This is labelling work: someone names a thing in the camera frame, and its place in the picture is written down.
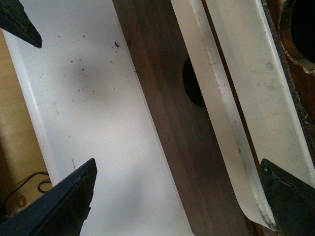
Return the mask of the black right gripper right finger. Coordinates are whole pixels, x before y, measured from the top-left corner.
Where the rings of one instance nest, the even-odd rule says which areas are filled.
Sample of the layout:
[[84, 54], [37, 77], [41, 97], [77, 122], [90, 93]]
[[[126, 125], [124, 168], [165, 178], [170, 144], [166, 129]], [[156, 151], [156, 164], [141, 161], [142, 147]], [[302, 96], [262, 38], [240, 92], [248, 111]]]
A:
[[267, 159], [259, 177], [278, 229], [285, 236], [313, 236], [315, 189]]

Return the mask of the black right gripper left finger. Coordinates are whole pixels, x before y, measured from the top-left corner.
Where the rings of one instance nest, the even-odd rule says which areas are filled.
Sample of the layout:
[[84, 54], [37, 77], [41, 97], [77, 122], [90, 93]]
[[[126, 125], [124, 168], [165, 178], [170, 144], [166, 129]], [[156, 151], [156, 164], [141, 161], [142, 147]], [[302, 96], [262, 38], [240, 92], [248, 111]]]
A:
[[78, 236], [90, 212], [96, 180], [91, 158], [0, 226], [2, 236]]

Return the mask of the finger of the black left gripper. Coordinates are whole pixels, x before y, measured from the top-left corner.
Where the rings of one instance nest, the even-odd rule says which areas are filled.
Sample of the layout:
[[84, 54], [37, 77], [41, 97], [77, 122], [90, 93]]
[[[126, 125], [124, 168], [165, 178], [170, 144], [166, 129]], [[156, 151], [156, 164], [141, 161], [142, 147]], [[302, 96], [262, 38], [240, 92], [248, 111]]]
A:
[[41, 48], [42, 38], [18, 0], [0, 1], [0, 27], [31, 45]]

